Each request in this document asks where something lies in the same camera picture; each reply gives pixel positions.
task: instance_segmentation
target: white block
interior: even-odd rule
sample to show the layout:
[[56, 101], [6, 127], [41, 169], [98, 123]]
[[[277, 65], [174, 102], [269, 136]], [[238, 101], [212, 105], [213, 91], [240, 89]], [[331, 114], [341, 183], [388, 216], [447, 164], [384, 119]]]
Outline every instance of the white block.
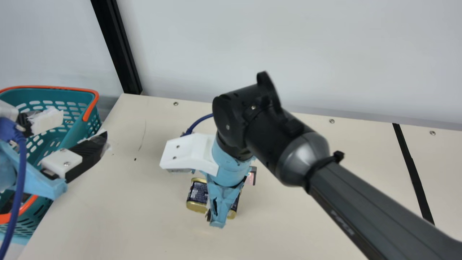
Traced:
[[66, 173], [82, 162], [82, 157], [68, 149], [60, 149], [42, 159], [42, 168], [48, 169], [60, 178], [65, 179]]
[[160, 159], [160, 167], [172, 173], [195, 169], [217, 176], [218, 164], [212, 157], [215, 135], [194, 133], [167, 141]]

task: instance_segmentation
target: white foam block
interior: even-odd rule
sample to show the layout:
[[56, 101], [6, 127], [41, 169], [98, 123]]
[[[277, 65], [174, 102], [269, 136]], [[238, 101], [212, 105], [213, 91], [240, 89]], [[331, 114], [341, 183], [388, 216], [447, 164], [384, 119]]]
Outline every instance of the white foam block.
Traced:
[[64, 112], [54, 107], [28, 117], [29, 121], [32, 123], [31, 130], [34, 135], [62, 125], [63, 118]]

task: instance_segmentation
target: white mount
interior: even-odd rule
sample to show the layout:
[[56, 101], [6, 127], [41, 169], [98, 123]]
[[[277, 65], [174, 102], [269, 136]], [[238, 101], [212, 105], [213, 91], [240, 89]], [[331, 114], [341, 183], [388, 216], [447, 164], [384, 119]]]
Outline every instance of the white mount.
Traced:
[[160, 167], [171, 173], [188, 173], [191, 169], [217, 176], [218, 164], [212, 157], [215, 135], [194, 133], [167, 141]]

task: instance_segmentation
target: basket handle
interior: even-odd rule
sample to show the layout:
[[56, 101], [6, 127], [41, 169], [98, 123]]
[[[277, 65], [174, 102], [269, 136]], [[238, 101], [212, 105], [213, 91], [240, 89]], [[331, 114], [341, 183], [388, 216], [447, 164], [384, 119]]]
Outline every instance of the basket handle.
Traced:
[[[22, 215], [26, 210], [34, 204], [34, 202], [37, 200], [38, 196], [37, 195], [31, 195], [29, 199], [26, 200], [26, 202], [19, 208], [19, 215]], [[11, 213], [5, 213], [5, 214], [0, 214], [0, 225], [6, 224], [10, 222], [11, 218]]]
[[72, 90], [72, 91], [83, 91], [83, 92], [90, 92], [92, 93], [93, 95], [95, 95], [95, 97], [93, 98], [93, 100], [91, 101], [91, 103], [88, 105], [85, 113], [84, 113], [84, 116], [82, 118], [82, 120], [84, 122], [87, 122], [88, 121], [88, 118], [90, 117], [90, 114], [91, 114], [91, 111], [93, 110], [93, 108], [96, 106], [96, 103], [98, 102], [98, 99], [99, 99], [99, 93], [98, 91], [96, 90], [93, 90], [93, 89], [88, 89], [88, 88], [78, 88], [78, 87], [57, 87], [57, 86], [14, 86], [14, 87], [7, 87], [7, 88], [4, 88], [4, 89], [0, 89], [0, 93], [2, 92], [5, 92], [5, 91], [8, 91], [8, 90], [11, 90], [11, 89], [17, 89], [17, 88], [51, 88], [51, 89], [65, 89], [65, 90]]

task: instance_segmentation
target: black cable tie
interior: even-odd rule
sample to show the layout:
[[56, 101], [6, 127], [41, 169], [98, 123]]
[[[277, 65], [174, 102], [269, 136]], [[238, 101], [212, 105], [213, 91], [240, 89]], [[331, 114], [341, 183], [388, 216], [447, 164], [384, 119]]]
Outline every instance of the black cable tie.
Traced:
[[309, 171], [305, 175], [305, 184], [304, 184], [305, 191], [308, 194], [310, 193], [310, 179], [311, 179], [311, 177], [313, 177], [313, 175], [317, 171], [324, 168], [326, 165], [328, 165], [331, 162], [340, 163], [343, 160], [344, 157], [345, 157], [345, 153], [340, 152], [340, 151], [335, 151], [333, 156], [326, 157], [324, 159], [321, 159], [321, 160], [315, 162], [315, 164], [313, 164], [313, 166], [311, 166], [311, 168], [309, 169]]

